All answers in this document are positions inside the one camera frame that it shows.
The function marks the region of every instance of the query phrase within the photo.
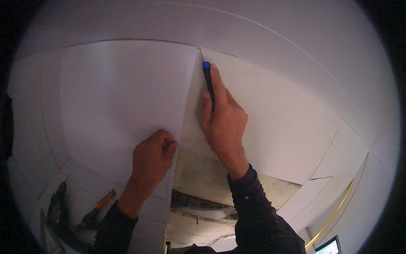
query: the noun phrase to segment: sleeve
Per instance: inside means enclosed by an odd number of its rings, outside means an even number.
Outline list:
[[[303,241],[268,201],[251,164],[245,176],[228,176],[234,207],[238,213],[235,239],[242,253],[305,254]]]
[[[93,252],[126,253],[137,221],[122,214],[116,201],[99,225]]]

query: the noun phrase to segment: drywall panel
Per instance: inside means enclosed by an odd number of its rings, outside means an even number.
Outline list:
[[[61,170],[65,172],[68,175],[68,178],[75,184],[84,188],[99,200],[109,194],[112,189],[116,189],[116,185],[118,185],[117,183],[91,171],[73,158],[70,158]]]
[[[364,158],[359,171],[363,171],[368,156]],[[348,188],[355,178],[356,172],[351,175],[333,176],[322,191],[299,214],[289,221],[294,230],[302,230],[309,226],[318,216],[328,209],[333,202]]]
[[[138,143],[161,128],[179,140],[196,53],[189,46],[145,41],[66,49],[61,105],[71,157],[125,185]],[[165,179],[168,199],[172,179]]]
[[[67,21],[69,25],[49,34],[52,39],[43,40],[41,46],[49,49],[57,45],[71,46],[121,38],[199,45],[264,66],[312,92],[340,115],[351,115],[348,96],[316,61],[287,39],[258,23],[192,4],[142,3],[95,9],[99,13],[91,17],[88,12],[74,12],[75,21]]]
[[[317,241],[316,246],[338,235],[343,253],[357,253],[379,219],[391,186],[391,176],[379,160],[369,153],[365,170],[348,205],[344,204],[344,212],[338,221],[333,221],[332,227]],[[309,229],[311,232],[320,230],[312,228],[312,225]]]
[[[31,214],[34,207],[37,205],[38,198],[35,196],[26,179],[21,174],[16,159],[14,157],[9,158],[7,165],[9,168],[10,185],[14,200],[17,203],[18,210],[25,223],[29,224],[31,221]]]
[[[139,217],[132,234],[128,254],[161,253],[165,240],[166,223]]]
[[[41,64],[41,106],[48,141],[59,168],[69,151],[60,115],[60,72],[64,49],[44,52]]]
[[[42,116],[41,59],[42,54],[36,54],[14,63],[9,79],[14,114],[13,155],[37,197],[58,173]]]
[[[226,88],[248,114],[243,145],[249,162],[259,173],[303,184],[326,153],[340,117],[301,88],[259,66],[213,50],[202,49],[202,53],[216,63]],[[195,68],[201,70],[201,64]],[[217,158],[199,125],[204,77],[199,73],[193,77],[179,145]]]
[[[18,56],[122,38],[219,50],[300,85],[343,117],[367,147],[397,104],[384,48],[354,1],[165,2],[45,4]]]
[[[368,149],[357,133],[346,122],[341,121],[331,146],[311,179],[355,175],[367,153]]]
[[[393,178],[396,173],[400,149],[400,110],[393,108],[387,120],[379,124],[379,131],[371,146],[371,152],[385,166]]]
[[[395,82],[384,47],[354,1],[261,1],[255,4],[234,1],[230,4],[228,1],[198,0],[192,4],[230,12],[256,22],[306,52],[348,95],[352,110],[349,115],[340,115],[367,147],[373,141],[377,126],[387,121],[388,111],[397,105]],[[316,96],[324,92],[311,90],[312,84],[305,86],[309,86],[309,91]]]
[[[277,212],[285,221],[289,222],[299,214],[311,201],[322,191],[330,181],[330,178],[321,178],[306,181],[286,204]]]

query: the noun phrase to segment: left hand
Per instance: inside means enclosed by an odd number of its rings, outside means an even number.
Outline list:
[[[178,142],[166,130],[158,130],[135,147],[132,175],[117,203],[123,214],[138,217],[142,204],[172,166],[177,147]]]

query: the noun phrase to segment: wall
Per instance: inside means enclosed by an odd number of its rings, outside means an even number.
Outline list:
[[[342,253],[356,253],[373,230],[391,190],[392,177],[373,155],[369,154],[364,170],[354,179],[354,186],[339,212],[315,242],[318,247],[338,235]],[[344,193],[308,227],[314,237],[330,219]]]

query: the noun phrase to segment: drywall seam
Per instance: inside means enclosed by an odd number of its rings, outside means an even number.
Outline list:
[[[335,223],[334,223],[333,226],[330,228],[330,230],[324,235],[324,237],[323,237],[317,244],[315,244],[315,242],[314,242],[313,245],[316,245],[316,246],[317,246],[317,245],[319,245],[321,242],[323,242],[323,241],[324,241],[324,238],[326,238],[326,236],[331,232],[331,230],[333,230],[334,226],[335,226],[335,225],[337,224],[337,222],[340,220],[341,216],[343,216],[344,212],[346,211],[348,205],[350,204],[350,202],[351,202],[351,200],[352,200],[352,197],[354,196],[356,190],[358,189],[358,185],[359,185],[359,183],[361,182],[362,175],[364,174],[365,166],[366,166],[366,163],[365,163],[365,165],[364,165],[364,168],[362,169],[362,173],[361,173],[361,176],[360,176],[360,178],[359,178],[359,180],[358,180],[358,182],[357,182],[357,185],[356,185],[354,191],[352,192],[351,198],[350,198],[350,200],[348,201],[348,203],[346,204],[346,206],[345,206],[343,212],[340,214],[340,216],[339,216],[338,219],[335,221]]]
[[[271,72],[271,73],[273,73],[273,74],[275,74],[275,75],[277,75],[277,76],[283,78],[284,80],[290,82],[291,84],[293,84],[293,85],[299,87],[300,89],[302,89],[303,91],[307,92],[307,93],[310,94],[311,96],[315,97],[316,99],[318,99],[319,101],[321,101],[326,107],[328,107],[332,112],[334,112],[334,114],[336,114],[337,116],[339,116],[339,117],[341,118],[341,120],[344,121],[346,124],[348,124],[348,126],[351,127],[351,129],[359,136],[359,134],[357,133],[357,131],[356,131],[354,128],[352,128],[352,126],[351,126],[345,119],[343,119],[339,114],[337,114],[337,112],[336,112],[334,109],[332,109],[332,108],[331,108],[329,105],[327,105],[323,100],[321,100],[320,98],[318,98],[317,96],[315,96],[314,94],[312,94],[311,92],[309,92],[308,90],[304,89],[304,88],[301,87],[300,85],[296,84],[296,83],[293,82],[292,80],[290,80],[290,79],[288,79],[288,78],[286,78],[286,77],[284,77],[284,76],[282,76],[282,75],[280,75],[280,74],[278,74],[278,73],[276,73],[276,72],[274,72],[274,71],[272,71],[272,70],[270,70],[270,69],[265,68],[264,66],[261,66],[261,65],[259,65],[259,64],[250,62],[250,61],[248,61],[248,60],[246,60],[246,59],[242,59],[242,58],[240,58],[240,57],[238,57],[238,56],[235,56],[235,55],[232,55],[232,54],[229,54],[229,53],[225,53],[225,52],[223,52],[223,51],[214,50],[214,49],[211,49],[211,48],[205,48],[205,47],[201,47],[201,46],[199,46],[199,45],[194,45],[194,44],[182,43],[182,42],[178,42],[178,41],[167,41],[167,40],[156,40],[156,39],[137,39],[137,38],[120,38],[120,39],[106,39],[106,40],[89,41],[89,42],[78,43],[78,44],[74,44],[74,45],[71,45],[71,46],[67,46],[67,47],[65,47],[65,48],[71,48],[71,47],[80,46],[80,45],[85,45],[85,44],[89,44],[89,43],[97,43],[97,42],[104,42],[104,41],[160,41],[160,42],[173,43],[173,44],[180,44],[180,45],[185,45],[185,46],[191,46],[191,47],[196,47],[196,48],[202,48],[202,49],[212,50],[212,51],[219,52],[219,53],[222,53],[222,54],[225,54],[225,55],[228,55],[228,56],[235,57],[235,58],[237,58],[237,59],[239,59],[239,60],[245,61],[245,62],[247,62],[247,63],[250,63],[250,64],[253,64],[253,65],[255,65],[255,66],[258,66],[258,67],[260,67],[260,68],[262,68],[262,69],[264,69],[264,70],[266,70],[266,71],[268,71],[268,72]]]
[[[341,122],[342,122],[342,121],[343,121],[343,119],[341,118],[340,124],[338,125],[337,131],[335,132],[334,137],[333,137],[333,139],[332,139],[331,142],[330,142],[330,145],[328,146],[326,152],[324,153],[323,158],[320,160],[319,165],[317,165],[316,169],[314,169],[313,173],[311,173],[310,178],[312,177],[312,175],[314,174],[314,172],[316,172],[316,170],[319,168],[319,166],[320,166],[320,164],[322,163],[323,159],[326,157],[326,154],[327,154],[328,150],[330,149],[330,147],[331,147],[331,145],[332,145],[332,143],[333,143],[333,141],[334,141],[334,138],[335,138],[335,136],[337,135],[338,130],[340,129],[340,126],[341,126]],[[311,181],[311,180],[316,180],[316,179],[321,179],[321,178],[327,178],[327,177],[329,177],[329,176],[320,177],[320,178],[314,178],[314,179],[309,179],[309,181]]]
[[[125,7],[127,7],[127,6],[129,6],[129,5],[135,5],[135,4],[142,4],[142,5],[152,5],[152,4],[172,4],[172,5],[186,5],[186,6],[193,6],[193,7],[198,7],[198,8],[205,8],[205,9],[211,9],[211,10],[214,10],[214,11],[219,11],[219,12],[222,12],[222,13],[226,13],[226,14],[229,14],[229,15],[232,15],[232,16],[235,16],[235,17],[239,17],[239,18],[241,18],[241,19],[244,19],[244,20],[247,20],[247,21],[249,21],[249,22],[252,22],[252,23],[254,23],[254,24],[256,24],[256,25],[258,25],[258,26],[260,26],[260,27],[263,27],[263,28],[265,28],[265,29],[267,29],[268,31],[270,31],[270,32],[272,32],[272,33],[274,33],[274,34],[276,34],[276,35],[278,35],[278,36],[280,36],[281,38],[283,38],[284,40],[286,40],[286,41],[288,41],[289,43],[291,43],[292,45],[294,45],[295,47],[297,47],[300,51],[302,51],[303,53],[305,53],[308,57],[310,57],[313,61],[315,61],[333,80],[334,80],[334,82],[340,87],[340,89],[341,89],[341,91],[346,95],[346,97],[349,99],[349,101],[351,102],[351,103],[353,103],[353,101],[350,99],[350,97],[348,96],[348,94],[346,93],[346,91],[343,89],[343,87],[337,82],[337,80],[319,63],[319,62],[317,62],[316,61],[316,59],[314,59],[311,55],[309,55],[306,51],[304,51],[301,47],[299,47],[298,45],[296,45],[294,42],[292,42],[292,41],[290,41],[288,38],[286,38],[286,37],[284,37],[284,36],[282,36],[281,34],[279,34],[279,33],[277,33],[276,31],[274,31],[274,30],[272,30],[272,29],[270,29],[270,28],[268,28],[268,27],[266,27],[266,26],[264,26],[264,25],[261,25],[260,23],[258,23],[258,22],[255,22],[255,21],[253,21],[253,20],[250,20],[250,19],[248,19],[248,18],[246,18],[246,17],[242,17],[242,16],[240,16],[240,15],[237,15],[237,14],[234,14],[234,13],[231,13],[231,12],[228,12],[228,11],[224,11],[224,10],[220,10],[220,9],[216,9],[216,8],[212,8],[212,7],[207,7],[207,6],[201,6],[201,5],[196,5],[196,4],[187,4],[187,3],[179,3],[179,2],[149,2],[149,3],[132,3],[132,4],[128,4],[128,5],[125,5],[125,6],[120,6],[120,7],[117,7],[117,9],[123,9],[123,8],[125,8]],[[65,27],[67,27],[67,26],[72,26],[72,25],[74,25],[75,23],[72,23],[72,24],[67,24]]]
[[[52,149],[51,143],[50,143],[50,139],[48,138],[48,132],[47,132],[47,126],[45,125],[45,119],[44,119],[44,109],[42,107],[42,72],[43,72],[43,57],[44,57],[44,53],[40,53],[41,54],[41,68],[39,69],[39,100],[41,102],[41,116],[42,116],[42,123],[44,124],[44,130],[45,130],[45,136],[47,137],[47,141],[48,141],[48,145],[50,147],[51,153],[52,153],[52,157],[54,158],[56,167],[58,169],[60,169],[60,167],[58,167],[58,163],[56,162],[56,158],[55,158],[55,154],[54,151]],[[48,186],[48,184],[45,186],[45,188],[41,191],[41,193],[39,194],[39,196],[41,197],[42,192],[46,189],[46,187]]]
[[[183,105],[183,107],[182,107],[181,112],[179,112],[179,114],[177,116],[178,121],[177,121],[177,125],[175,128],[176,132],[174,133],[174,137],[178,140],[180,140],[180,136],[182,133],[183,117],[185,115],[186,102],[188,99],[190,83],[192,82],[192,75],[193,75],[193,70],[194,70],[194,66],[195,66],[194,63],[196,62],[198,52],[199,52],[198,48],[196,48],[196,51],[194,54],[189,53],[188,63],[186,64],[185,75],[184,75],[184,84],[182,86],[182,90],[181,90],[181,94],[180,94],[180,98],[181,98],[180,103]],[[171,195],[172,195],[172,187],[173,187],[173,181],[175,178],[176,162],[177,162],[177,159],[173,162],[173,170],[169,170],[168,183],[167,183],[168,189],[166,191],[167,200],[170,200]]]
[[[252,22],[252,23],[254,23],[254,24],[258,25],[258,26],[261,26],[261,27],[263,27],[263,28],[265,28],[265,29],[271,31],[272,33],[275,33],[276,35],[279,35],[280,37],[282,37],[282,38],[285,39],[286,41],[290,42],[292,45],[294,45],[295,47],[297,47],[298,49],[300,49],[303,53],[305,53],[308,57],[310,57],[313,61],[315,61],[315,62],[334,80],[334,82],[340,87],[341,91],[347,96],[347,98],[349,99],[349,101],[352,102],[352,100],[350,99],[350,97],[348,96],[348,94],[344,91],[343,87],[337,82],[337,80],[335,80],[335,78],[334,78],[319,62],[316,61],[316,59],[314,59],[311,55],[309,55],[309,54],[308,54],[306,51],[304,51],[301,47],[299,47],[298,45],[296,45],[295,43],[293,43],[292,41],[290,41],[288,38],[282,36],[281,34],[279,34],[279,33],[275,32],[275,31],[273,31],[272,29],[270,29],[270,28],[268,28],[268,27],[266,27],[266,26],[264,26],[264,25],[261,25],[260,23],[257,23],[257,22],[255,22],[255,21],[253,21],[253,20],[250,20],[250,19],[246,18],[246,17],[242,17],[242,16],[240,16],[240,15],[237,15],[237,14],[234,14],[234,13],[231,13],[231,12],[228,12],[228,11],[223,11],[223,10],[220,10],[220,9],[211,8],[211,7],[207,7],[207,6],[196,5],[196,4],[186,4],[186,3],[179,3],[179,2],[156,2],[156,3],[148,3],[148,4],[181,4],[181,5],[189,5],[189,6],[201,7],[201,8],[206,8],[206,9],[211,9],[211,10],[215,10],[215,11],[220,11],[220,12],[223,12],[223,13],[227,13],[227,14],[230,14],[230,15],[233,15],[233,16],[236,16],[236,17],[239,17],[239,18],[242,18],[242,19],[244,19],[244,20],[250,21],[250,22]]]
[[[330,180],[328,180],[328,182],[327,182],[326,185],[320,190],[320,192],[319,192],[316,196],[314,196],[313,199],[312,199],[302,210],[300,210],[300,212],[298,212],[298,214],[301,213],[304,209],[306,209],[306,207],[307,207],[309,204],[311,204],[311,202],[313,202],[313,200],[324,190],[324,188],[325,188],[325,187],[328,185],[328,183],[331,181],[332,176],[326,177],[326,178],[330,178]],[[293,220],[298,214],[296,214],[295,216],[293,216],[293,218],[291,218],[291,219],[288,221],[288,223],[289,223],[291,220]]]
[[[60,81],[62,80],[62,71],[63,71],[63,64],[65,63],[65,57],[66,57],[66,48],[63,49],[63,56],[62,56],[62,62],[60,64],[60,76],[59,76],[59,94],[62,90],[62,86],[60,85]],[[66,142],[66,131],[65,131],[65,125],[63,124],[63,118],[62,118],[62,100],[61,97],[59,96],[59,106],[60,106],[60,117],[62,121],[62,131],[63,131],[63,136],[65,137],[65,142]],[[69,159],[71,158],[71,149],[69,148],[68,144],[66,143],[66,147],[68,148],[68,154],[69,154]]]

